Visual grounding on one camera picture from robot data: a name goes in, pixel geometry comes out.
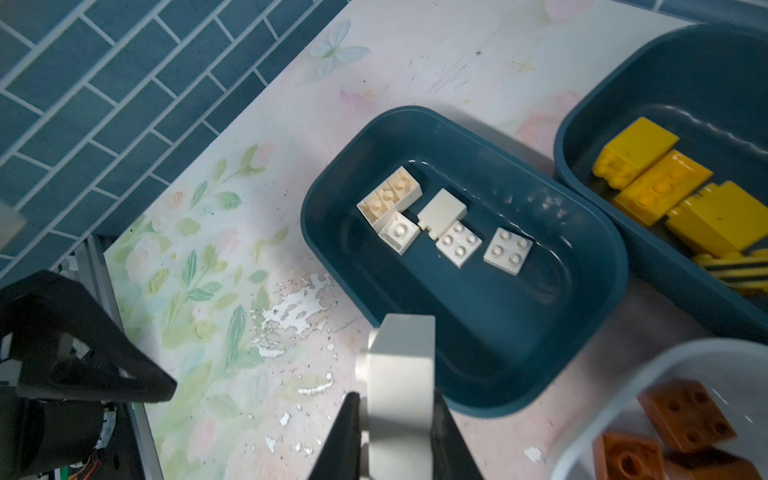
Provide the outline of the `brown hollow lego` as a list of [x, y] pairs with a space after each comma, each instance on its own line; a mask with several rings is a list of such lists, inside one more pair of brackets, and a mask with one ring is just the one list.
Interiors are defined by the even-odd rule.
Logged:
[[593, 442], [597, 480], [663, 480], [663, 450], [657, 440], [605, 432]]

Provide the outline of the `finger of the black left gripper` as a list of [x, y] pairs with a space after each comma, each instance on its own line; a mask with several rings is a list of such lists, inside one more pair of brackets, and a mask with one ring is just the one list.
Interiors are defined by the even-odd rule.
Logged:
[[82, 283], [57, 273], [39, 271], [1, 289], [1, 336], [11, 337], [22, 398], [159, 403], [177, 388]]

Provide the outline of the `small white lego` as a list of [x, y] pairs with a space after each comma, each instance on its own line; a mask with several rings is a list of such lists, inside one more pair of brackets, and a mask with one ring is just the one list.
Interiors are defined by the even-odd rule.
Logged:
[[445, 258], [461, 269], [482, 243], [482, 239], [476, 233], [460, 221], [455, 221], [439, 237], [436, 247]]

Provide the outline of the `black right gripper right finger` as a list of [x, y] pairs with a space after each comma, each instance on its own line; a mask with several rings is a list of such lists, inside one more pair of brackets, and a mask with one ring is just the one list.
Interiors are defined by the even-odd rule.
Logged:
[[483, 478], [447, 403], [439, 392], [434, 393], [430, 438], [435, 480]]

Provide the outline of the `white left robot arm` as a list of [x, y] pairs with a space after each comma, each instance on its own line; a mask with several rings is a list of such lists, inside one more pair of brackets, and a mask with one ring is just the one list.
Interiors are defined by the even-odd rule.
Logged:
[[2, 478], [105, 469], [125, 406], [176, 388], [82, 283], [42, 270], [2, 288]]

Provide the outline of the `long white lego brick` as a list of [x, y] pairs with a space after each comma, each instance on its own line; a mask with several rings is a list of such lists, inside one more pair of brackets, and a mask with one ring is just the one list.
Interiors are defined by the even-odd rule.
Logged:
[[436, 320], [388, 314], [369, 333], [355, 376], [361, 395], [361, 475], [367, 479], [431, 479], [434, 460]]

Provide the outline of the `yellow hollow lego brick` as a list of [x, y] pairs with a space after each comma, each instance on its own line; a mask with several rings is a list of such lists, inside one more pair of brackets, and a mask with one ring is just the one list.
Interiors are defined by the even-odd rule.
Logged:
[[724, 257], [767, 236], [767, 207], [731, 181], [710, 183], [672, 209], [665, 226], [696, 254]]

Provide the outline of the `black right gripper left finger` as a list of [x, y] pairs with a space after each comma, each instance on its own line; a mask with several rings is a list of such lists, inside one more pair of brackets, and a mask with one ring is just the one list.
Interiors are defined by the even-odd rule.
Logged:
[[357, 392], [345, 396], [309, 480], [360, 478], [360, 400]]

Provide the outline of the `long yellow lego brick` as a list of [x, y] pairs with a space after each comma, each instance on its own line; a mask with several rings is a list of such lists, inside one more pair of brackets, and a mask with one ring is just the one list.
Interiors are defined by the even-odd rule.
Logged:
[[650, 227], [712, 175], [708, 168], [672, 150], [624, 188], [611, 204], [638, 224]]

